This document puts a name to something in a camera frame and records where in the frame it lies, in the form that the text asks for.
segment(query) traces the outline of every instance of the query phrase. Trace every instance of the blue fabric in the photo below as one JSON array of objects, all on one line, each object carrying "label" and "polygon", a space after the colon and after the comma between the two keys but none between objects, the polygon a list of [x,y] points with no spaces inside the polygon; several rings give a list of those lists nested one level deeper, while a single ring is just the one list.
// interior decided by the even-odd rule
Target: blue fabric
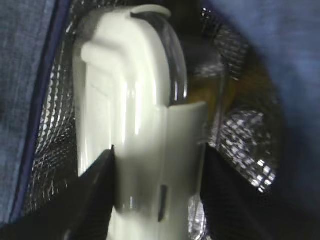
[{"label": "blue fabric", "polygon": [[31,99],[54,3],[54,0],[1,1],[0,222],[9,221],[14,205]]},{"label": "blue fabric", "polygon": [[253,44],[279,90],[286,129],[274,194],[320,217],[320,1],[206,4]]},{"label": "blue fabric", "polygon": [[69,2],[1,2],[0,223],[14,221],[20,215],[49,71]]}]

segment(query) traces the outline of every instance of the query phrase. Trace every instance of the white plastic container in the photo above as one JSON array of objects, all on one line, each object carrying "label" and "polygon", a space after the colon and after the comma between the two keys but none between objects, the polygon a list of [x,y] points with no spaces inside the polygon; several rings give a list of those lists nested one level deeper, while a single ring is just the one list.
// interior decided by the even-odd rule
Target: white plastic container
[{"label": "white plastic container", "polygon": [[188,238],[207,105],[186,104],[186,64],[169,16],[156,5],[99,9],[75,43],[79,175],[103,150],[115,150],[110,240]]}]

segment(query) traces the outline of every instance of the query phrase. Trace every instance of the denim fabric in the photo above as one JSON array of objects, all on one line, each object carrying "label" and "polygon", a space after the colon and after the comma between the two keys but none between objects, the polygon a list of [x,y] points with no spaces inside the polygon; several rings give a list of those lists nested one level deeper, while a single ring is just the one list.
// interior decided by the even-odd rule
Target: denim fabric
[{"label": "denim fabric", "polygon": [[29,112],[54,0],[3,0],[0,8],[0,222],[17,190]]},{"label": "denim fabric", "polygon": [[285,115],[274,194],[320,217],[320,2],[207,0],[255,47]]}]

